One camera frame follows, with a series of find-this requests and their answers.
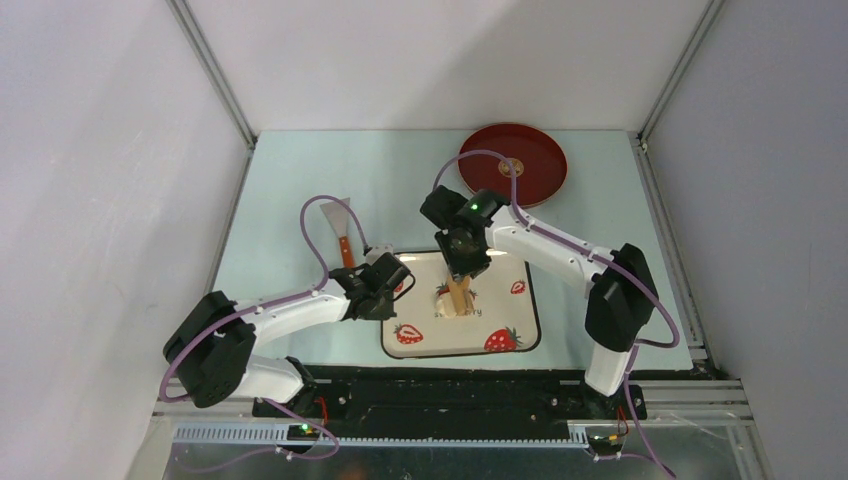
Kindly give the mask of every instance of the black cable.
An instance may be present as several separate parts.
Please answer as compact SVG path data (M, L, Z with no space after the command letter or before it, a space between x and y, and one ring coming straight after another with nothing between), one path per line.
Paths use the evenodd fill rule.
M396 302L397 302L398 300L400 300L401 298L403 298L403 296L404 296L404 295L406 295L407 293L409 293L409 291L410 291L410 290L412 290L412 287L414 287L414 286L415 286L415 275L413 275L413 274L412 274L412 272L409 272L409 276L410 276L410 277L412 277L412 283L409 285L409 287L407 287L407 288L406 288L406 290L404 290L404 291L400 292L400 295L398 295L397 297L395 297L395 301L396 301Z

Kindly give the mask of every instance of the red strawberry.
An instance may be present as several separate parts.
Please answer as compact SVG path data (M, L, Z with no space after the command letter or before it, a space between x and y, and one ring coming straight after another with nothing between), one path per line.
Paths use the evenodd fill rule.
M521 337L518 336L514 328L502 328L489 335L489 339L483 345L483 350L487 352L511 352L521 346L519 338Z
M395 327L395 336L397 337L398 342L404 345L418 343L421 340L424 340L424 335L421 335L421 332L419 332L417 328L409 325L408 323Z
M524 293L524 290L526 289L527 283L524 280L519 280L512 284L512 288L509 289L509 293L518 295L519 293Z

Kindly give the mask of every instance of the metal rack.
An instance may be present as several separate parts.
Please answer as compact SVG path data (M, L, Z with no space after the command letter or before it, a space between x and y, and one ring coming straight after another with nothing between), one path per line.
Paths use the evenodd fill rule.
M188 2L186 0L168 0L168 3L197 54L210 82L215 87L215 91L220 97L222 104L227 109L230 118L240 132L248 149L252 152L256 145L256 133L251 129L250 122L239 107L238 101L227 83L226 76L215 60L215 56L203 35L200 25L198 25L196 18L192 14ZM641 176L649 208L653 216L654 226L662 246L664 260L672 280L675 301L677 302L678 310L681 313L681 320L684 324L685 339L689 346L692 360L696 365L693 378L704 379L641 380L634 381L634 383L638 383L644 392L648 419L643 422L643 425L647 428L648 434L652 436L652 439L654 439L654 436L662 438L663 440L660 443L669 446L669 450L663 453L664 458L670 464L673 465L675 459L681 461L686 459L686 455L682 452L690 448L688 445L694 445L691 448L706 448L703 447L707 445L706 443L699 443L706 441L712 442L709 443L710 448L719 448L717 446L720 446L722 449L726 448L726 459L731 463L730 468L737 473L737 478L772 478L741 382L738 380L713 379L716 378L717 365L714 358L710 355L709 342L707 341L708 339L691 293L686 270L675 241L672 222L663 204L648 149L650 133L662 115L680 79L684 76L686 69L692 62L704 36L716 21L724 3L723 0L709 2L691 38L687 42L680 59L675 65L674 71L664 85L662 93L658 96L651 114L646 119L642 131L630 135L634 161ZM242 185L246 178L249 163L250 155L245 162L244 175L240 180ZM235 208L236 205L234 204L230 212L230 222L232 222L232 218L235 215ZM226 232L221 240L221 248L216 258L215 267L210 275L209 287L211 287L214 281L225 242ZM561 383L569 384L576 382L562 380ZM172 388L179 389L179 384L176 380L172 381ZM230 454L231 456L235 456L235 454L240 453L244 449L245 445L275 445L287 440L285 438L285 432L288 429L288 425L292 423L291 421L284 419L257 419L252 417L251 412L252 402L243 400L227 400L204 410L198 410L190 403L166 404L157 402L153 412L152 422L161 423L162 420L167 419L169 428L171 428L172 441L181 447L185 447L187 450L195 449L191 456L200 460L203 459L204 455L208 460L210 456L214 458L224 455L224 452L235 452ZM442 448L467 447L466 450L486 448L496 450L509 449L513 459L524 458L529 462L533 461L530 457L531 455L543 454L539 452L533 454L515 452L557 449L570 449L574 451L575 448L585 447L587 435L603 432L605 429L614 426L615 421L570 421L571 439L551 443L532 441L456 442L439 439L426 442L408 442L393 439L344 438L341 441L342 445L350 449L352 453L348 454L342 460L334 459L336 465L327 468L330 470L337 469L338 462L350 462L357 458L361 461L366 461L365 459L370 458L369 456L376 455L373 453L374 449L393 452L384 453L384 455L396 455L398 458L403 457L406 459L418 455L418 453L411 452L411 450L416 449L429 452L431 459L434 452L439 452L439 449ZM297 443L288 442L287 444L296 445ZM477 454L468 453L467 455L470 459L472 455ZM585 458L580 459L580 461L582 464L589 465L589 468L601 468L600 466L592 466ZM723 466L720 464L722 462L718 460L716 465L712 465L712 467L705 466L704 468L708 470L705 471L704 475L706 476L703 478L716 478L715 476L710 477L710 474L722 475L720 472L722 472L721 468ZM259 464L254 464L252 468L265 468L257 465ZM294 465L295 463L292 463L290 465L291 468L297 468ZM604 466L603 468L604 470L597 470L599 475L604 475L605 473L603 472L610 472L612 474L613 470L618 467ZM640 465L636 468L651 469L654 467L652 465L648 465L647 467ZM419 478L406 470L404 472L392 478ZM170 474L168 478L181 478L178 469L174 469L174 473Z

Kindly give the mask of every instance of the gray wall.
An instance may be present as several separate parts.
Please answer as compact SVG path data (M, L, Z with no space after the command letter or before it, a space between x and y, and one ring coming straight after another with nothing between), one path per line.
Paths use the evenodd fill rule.
M166 2L0 10L0 478L123 478L246 149Z
M649 139L778 478L845 478L848 2L731 1Z

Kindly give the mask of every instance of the spatula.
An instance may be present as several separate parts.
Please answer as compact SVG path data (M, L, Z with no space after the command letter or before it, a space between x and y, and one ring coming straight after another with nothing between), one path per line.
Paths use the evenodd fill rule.
M350 205L350 198L343 198L345 205ZM321 205L321 211L339 237L339 249L342 252L342 263L347 268L356 266L356 261L353 259L353 250L350 248L350 241L347 238L347 221L350 214L343 206L336 202L328 202Z

